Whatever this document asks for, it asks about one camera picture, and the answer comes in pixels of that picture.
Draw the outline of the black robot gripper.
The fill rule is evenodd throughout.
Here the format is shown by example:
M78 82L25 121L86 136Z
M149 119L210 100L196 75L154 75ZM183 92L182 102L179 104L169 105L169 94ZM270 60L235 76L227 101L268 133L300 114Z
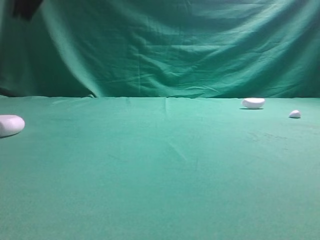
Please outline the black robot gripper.
M43 0L14 0L12 16L25 21L31 21Z

